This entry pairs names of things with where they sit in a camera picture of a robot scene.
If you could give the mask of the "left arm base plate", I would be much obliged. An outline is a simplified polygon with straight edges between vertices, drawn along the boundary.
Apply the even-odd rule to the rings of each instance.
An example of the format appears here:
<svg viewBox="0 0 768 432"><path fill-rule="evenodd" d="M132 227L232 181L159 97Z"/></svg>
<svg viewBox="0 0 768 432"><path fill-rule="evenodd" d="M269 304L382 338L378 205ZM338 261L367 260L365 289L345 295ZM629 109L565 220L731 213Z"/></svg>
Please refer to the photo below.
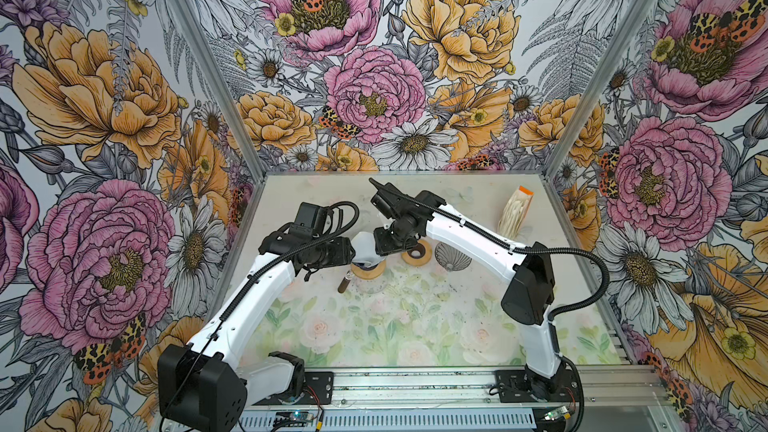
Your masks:
<svg viewBox="0 0 768 432"><path fill-rule="evenodd" d="M309 371L304 375L304 389L299 395L288 395L287 393L277 396L269 396L254 406L309 406L316 405L313 395L308 391L311 388L319 399L322 406L329 405L332 402L335 374L330 371Z"/></svg>

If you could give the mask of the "wooden ring holder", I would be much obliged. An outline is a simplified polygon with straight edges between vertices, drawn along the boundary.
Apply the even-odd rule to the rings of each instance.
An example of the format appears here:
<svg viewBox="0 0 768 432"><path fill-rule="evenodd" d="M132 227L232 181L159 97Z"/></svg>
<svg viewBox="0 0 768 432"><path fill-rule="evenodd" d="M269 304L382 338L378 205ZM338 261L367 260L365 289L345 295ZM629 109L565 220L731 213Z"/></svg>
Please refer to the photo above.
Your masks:
<svg viewBox="0 0 768 432"><path fill-rule="evenodd" d="M375 280L386 270L386 262L382 261L375 266L363 266L357 264L350 265L351 273L361 280Z"/></svg>
<svg viewBox="0 0 768 432"><path fill-rule="evenodd" d="M432 257L432 247L425 239L420 239L413 248L401 253L402 260L413 267L424 266L430 262Z"/></svg>

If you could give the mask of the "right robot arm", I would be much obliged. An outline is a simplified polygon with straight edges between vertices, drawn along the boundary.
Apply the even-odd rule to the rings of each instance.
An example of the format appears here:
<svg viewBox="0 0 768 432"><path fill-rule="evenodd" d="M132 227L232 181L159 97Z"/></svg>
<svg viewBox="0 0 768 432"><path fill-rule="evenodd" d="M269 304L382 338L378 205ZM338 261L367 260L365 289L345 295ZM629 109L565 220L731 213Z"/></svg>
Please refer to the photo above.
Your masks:
<svg viewBox="0 0 768 432"><path fill-rule="evenodd" d="M518 324L526 358L516 388L544 401L568 386L568 367L549 318L555 285L552 250L540 243L526 247L504 238L432 192L424 190L412 197L391 183L371 183L376 188L371 203L389 223L353 239L353 264L373 269L389 256L414 250L424 237L452 247L496 273L506 285L501 308Z"/></svg>

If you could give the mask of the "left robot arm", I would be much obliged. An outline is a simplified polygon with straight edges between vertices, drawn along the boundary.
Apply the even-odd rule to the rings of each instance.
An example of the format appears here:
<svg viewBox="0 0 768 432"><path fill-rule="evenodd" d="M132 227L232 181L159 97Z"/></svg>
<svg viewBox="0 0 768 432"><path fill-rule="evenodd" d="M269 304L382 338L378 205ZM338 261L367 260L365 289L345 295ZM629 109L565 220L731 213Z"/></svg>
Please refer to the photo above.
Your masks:
<svg viewBox="0 0 768 432"><path fill-rule="evenodd" d="M247 343L272 304L301 270L351 263L346 232L357 222L357 205L303 202L293 221L267 237L253 265L222 308L182 346L169 346L157 362L160 422L197 431L230 431L244 409L273 398L299 400L305 393L305 363L271 352L254 366L240 362Z"/></svg>

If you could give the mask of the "clear glass carafe brown handle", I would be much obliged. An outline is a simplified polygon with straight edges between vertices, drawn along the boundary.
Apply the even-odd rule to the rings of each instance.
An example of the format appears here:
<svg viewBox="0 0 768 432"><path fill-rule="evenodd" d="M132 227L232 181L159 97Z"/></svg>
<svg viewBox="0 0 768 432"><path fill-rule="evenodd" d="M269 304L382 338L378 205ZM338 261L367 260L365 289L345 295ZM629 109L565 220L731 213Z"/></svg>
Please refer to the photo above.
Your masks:
<svg viewBox="0 0 768 432"><path fill-rule="evenodd" d="M341 280L337 292L344 294L351 291L360 294L378 294L384 291L387 280L383 276L374 279L363 279L352 273L347 273Z"/></svg>

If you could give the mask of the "coffee filter pack orange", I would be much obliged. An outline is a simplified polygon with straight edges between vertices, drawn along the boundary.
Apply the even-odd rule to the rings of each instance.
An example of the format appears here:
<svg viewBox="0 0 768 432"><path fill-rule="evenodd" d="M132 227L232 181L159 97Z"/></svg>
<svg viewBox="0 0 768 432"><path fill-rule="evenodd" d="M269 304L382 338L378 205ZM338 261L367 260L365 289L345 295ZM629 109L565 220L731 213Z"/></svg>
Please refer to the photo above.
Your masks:
<svg viewBox="0 0 768 432"><path fill-rule="evenodd" d="M508 239L514 239L517 236L533 197L534 193L522 186L511 195L501 213L497 225L498 234Z"/></svg>

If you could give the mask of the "white paper coffee filter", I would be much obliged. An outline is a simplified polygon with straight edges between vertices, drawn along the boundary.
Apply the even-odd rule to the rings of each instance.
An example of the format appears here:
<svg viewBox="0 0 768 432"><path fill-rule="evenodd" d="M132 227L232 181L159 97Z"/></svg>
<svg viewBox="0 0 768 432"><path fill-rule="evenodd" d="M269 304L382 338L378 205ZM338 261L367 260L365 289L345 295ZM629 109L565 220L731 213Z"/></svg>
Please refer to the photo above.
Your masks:
<svg viewBox="0 0 768 432"><path fill-rule="evenodd" d="M371 270L386 260L376 251L375 237L371 232L359 232L351 239L351 246L354 249L352 264L359 268Z"/></svg>

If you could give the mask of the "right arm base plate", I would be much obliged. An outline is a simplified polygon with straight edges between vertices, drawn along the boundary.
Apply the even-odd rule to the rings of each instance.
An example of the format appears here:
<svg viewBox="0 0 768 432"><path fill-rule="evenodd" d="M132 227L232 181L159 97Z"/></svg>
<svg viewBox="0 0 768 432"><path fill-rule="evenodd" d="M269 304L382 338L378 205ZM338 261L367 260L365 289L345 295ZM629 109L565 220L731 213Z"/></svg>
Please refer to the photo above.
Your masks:
<svg viewBox="0 0 768 432"><path fill-rule="evenodd" d="M501 403L576 403L582 396L574 374L564 369L545 378L527 369L503 369L494 372L490 396Z"/></svg>

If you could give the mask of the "grey ribbed dripper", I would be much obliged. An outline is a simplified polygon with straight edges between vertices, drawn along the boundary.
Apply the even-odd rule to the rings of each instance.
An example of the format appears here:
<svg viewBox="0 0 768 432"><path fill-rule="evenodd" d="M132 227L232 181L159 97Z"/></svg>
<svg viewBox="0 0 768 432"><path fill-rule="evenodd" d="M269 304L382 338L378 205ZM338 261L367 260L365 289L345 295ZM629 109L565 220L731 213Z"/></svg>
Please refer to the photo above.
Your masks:
<svg viewBox="0 0 768 432"><path fill-rule="evenodd" d="M468 255L442 242L435 247L434 258L442 268L449 272L465 270L472 263L472 259Z"/></svg>

